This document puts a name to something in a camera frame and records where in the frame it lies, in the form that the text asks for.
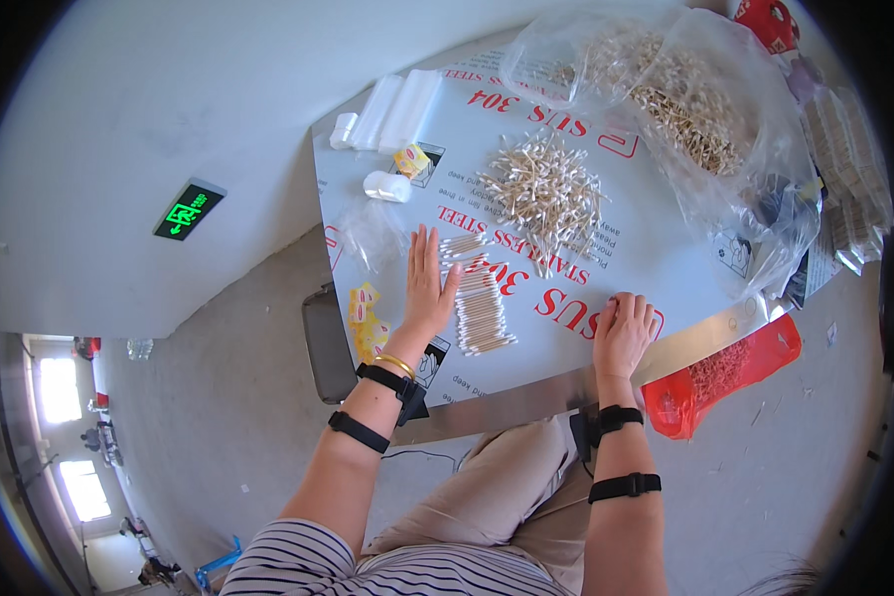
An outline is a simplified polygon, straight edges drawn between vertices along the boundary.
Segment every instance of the stainless steel table surface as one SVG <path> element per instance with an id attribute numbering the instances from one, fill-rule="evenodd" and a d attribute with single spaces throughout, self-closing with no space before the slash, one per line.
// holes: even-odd
<path id="1" fill-rule="evenodd" d="M 504 30 L 477 41 L 423 60 L 410 69 L 437 69 L 457 60 L 509 43 L 520 29 Z M 311 136 L 330 131 L 339 113 L 350 112 L 363 103 L 368 90 L 338 106 L 314 125 Z M 649 346 L 633 375 L 633 386 L 641 386 L 694 364 L 761 329 L 791 310 L 789 300 L 771 300 L 762 295 L 710 316 L 679 333 L 661 338 Z M 410 421 L 395 430 L 392 445 L 403 446 L 452 439 L 519 424 L 582 407 L 596 400 L 595 376 L 586 366 L 543 380 L 507 389 L 479 398 L 430 408 L 430 417 Z"/>

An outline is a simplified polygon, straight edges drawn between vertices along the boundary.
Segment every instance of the beige pants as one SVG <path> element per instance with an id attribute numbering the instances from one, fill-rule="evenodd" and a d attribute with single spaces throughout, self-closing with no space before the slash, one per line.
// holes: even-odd
<path id="1" fill-rule="evenodd" d="M 362 554 L 436 542 L 501 547 L 579 594 L 592 481 L 575 459 L 572 438 L 556 420 L 484 435 L 459 472 Z"/>

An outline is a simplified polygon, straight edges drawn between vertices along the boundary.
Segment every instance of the woman's left hand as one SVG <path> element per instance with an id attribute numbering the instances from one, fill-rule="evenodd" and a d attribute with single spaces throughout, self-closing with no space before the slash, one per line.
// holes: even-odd
<path id="1" fill-rule="evenodd" d="M 455 264 L 441 288 L 439 244 L 437 228 L 431 228 L 430 236 L 424 224 L 420 224 L 417 232 L 411 232 L 404 323 L 398 331 L 416 338 L 424 346 L 447 326 L 453 298 L 460 286 L 460 265 Z"/>

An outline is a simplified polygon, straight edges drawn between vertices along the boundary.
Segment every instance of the red plastic bag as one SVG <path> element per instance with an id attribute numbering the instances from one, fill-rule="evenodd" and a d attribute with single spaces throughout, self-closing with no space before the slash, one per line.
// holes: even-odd
<path id="1" fill-rule="evenodd" d="M 719 399 L 793 363 L 802 340 L 790 316 L 781 316 L 703 361 L 643 385 L 652 427 L 669 439 L 691 439 Z"/>

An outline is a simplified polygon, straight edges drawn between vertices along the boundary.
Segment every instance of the exit sign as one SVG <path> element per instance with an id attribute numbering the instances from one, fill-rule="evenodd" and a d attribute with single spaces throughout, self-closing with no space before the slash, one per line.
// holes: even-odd
<path id="1" fill-rule="evenodd" d="M 155 235 L 173 240 L 185 240 L 196 225 L 202 222 L 223 198 L 223 189 L 192 178 L 189 186 L 172 203 L 162 220 L 156 224 Z"/>

